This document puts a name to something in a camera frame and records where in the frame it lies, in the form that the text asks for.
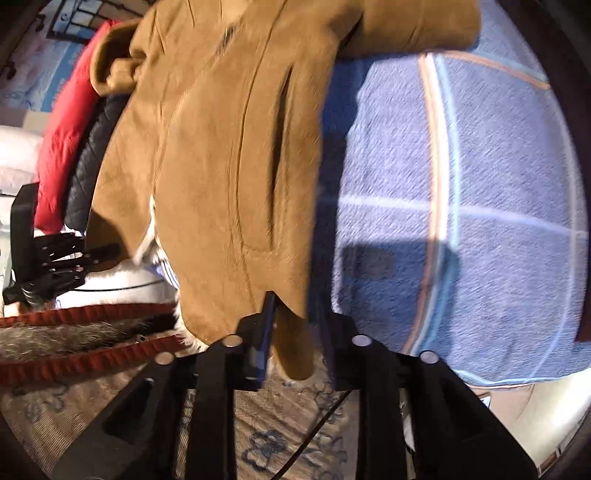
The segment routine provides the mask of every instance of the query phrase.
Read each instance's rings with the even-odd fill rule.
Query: black cable
[[[106,288],[104,290],[87,290],[85,288],[74,288],[72,291],[90,291],[90,292],[98,292],[98,291],[121,291],[121,290],[133,290],[134,288],[142,288],[142,287],[149,287],[150,285],[156,285],[157,283],[163,283],[166,280],[154,280],[149,283],[142,283],[141,285],[132,285],[130,287],[121,287],[121,288]]]
[[[283,478],[283,475],[285,475],[285,473],[290,469],[290,467],[296,462],[296,460],[300,457],[302,452],[306,449],[306,447],[314,439],[316,434],[320,431],[320,429],[324,426],[324,424],[328,421],[328,419],[332,416],[332,414],[336,411],[336,409],[339,408],[340,405],[347,399],[347,397],[349,396],[350,393],[351,393],[351,390],[343,393],[340,396],[340,398],[335,402],[335,404],[330,408],[330,410],[328,412],[326,412],[326,415],[324,415],[324,417],[322,417],[322,420],[320,420],[316,424],[316,427],[314,427],[312,429],[312,431],[306,437],[306,439],[300,445],[300,447],[295,451],[295,453],[290,457],[290,459],[288,461],[286,461],[285,465],[282,466],[281,469],[275,475],[273,475],[271,480],[279,480],[280,478]]]

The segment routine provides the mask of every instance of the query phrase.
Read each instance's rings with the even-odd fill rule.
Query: white fabric
[[[35,179],[43,138],[22,128],[0,125],[0,193],[16,195]]]
[[[56,298],[56,307],[66,309],[99,303],[169,303],[175,301],[175,295],[176,290],[164,279],[134,265],[131,260],[125,260],[111,270],[88,274],[83,286]]]

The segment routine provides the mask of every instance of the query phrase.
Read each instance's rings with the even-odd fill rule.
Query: jacket pocket
[[[285,190],[284,138],[289,125],[291,65],[265,59],[246,106],[238,166],[238,216],[242,241],[269,251],[278,242]]]

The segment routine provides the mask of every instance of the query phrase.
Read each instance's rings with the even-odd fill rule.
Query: orange stripe
[[[429,211],[429,232],[427,238],[427,252],[425,260],[425,269],[423,279],[421,280],[421,290],[418,294],[417,311],[415,313],[413,328],[404,346],[402,353],[409,353],[416,341],[421,327],[423,325],[425,312],[427,310],[427,301],[431,290],[431,278],[433,277],[433,267],[435,262],[435,246],[437,231],[439,229],[439,138],[437,133],[436,110],[433,102],[433,91],[431,89],[430,74],[427,68],[426,55],[421,54],[418,58],[418,69],[423,81],[423,92],[425,96],[425,107],[427,113],[427,124],[429,129],[429,148],[431,151],[431,202]]]
[[[512,77],[519,78],[520,80],[528,82],[538,88],[541,88],[542,90],[550,89],[550,84],[548,82],[543,82],[542,80],[538,80],[537,78],[528,75],[526,72],[522,72],[521,70],[509,67],[498,61],[487,59],[486,57],[481,57],[480,55],[468,53],[467,51],[456,50],[443,52],[443,55],[446,56],[448,59],[470,61],[472,63],[477,63],[478,65],[490,67],[491,69],[500,70],[502,72],[508,73]]]

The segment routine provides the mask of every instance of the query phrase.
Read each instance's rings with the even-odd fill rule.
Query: white pillow
[[[0,125],[0,193],[16,195],[34,181],[42,140],[22,128]]]

